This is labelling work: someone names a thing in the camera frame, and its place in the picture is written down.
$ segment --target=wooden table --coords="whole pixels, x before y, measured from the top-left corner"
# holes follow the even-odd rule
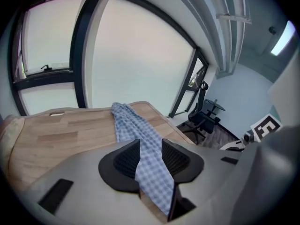
[[[163,138],[194,144],[148,102],[130,105]],[[66,158],[116,143],[114,117],[110,109],[62,108],[24,117],[24,127],[8,165],[8,180],[13,188],[24,191]]]

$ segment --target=black office chair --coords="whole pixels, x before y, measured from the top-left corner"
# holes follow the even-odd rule
[[[198,102],[196,103],[196,106],[192,110],[192,112],[188,115],[188,120],[194,124],[194,127],[188,125],[187,123],[183,124],[191,128],[188,131],[183,131],[183,133],[189,133],[189,132],[194,133],[196,138],[196,144],[199,143],[198,135],[203,137],[202,141],[204,141],[205,139],[205,136],[199,130],[204,130],[207,133],[211,134],[214,130],[214,126],[220,122],[220,118],[215,117],[214,119],[212,119],[207,114],[201,112],[207,89],[208,89],[207,83],[205,81],[202,81],[200,86],[200,91],[199,91]]]

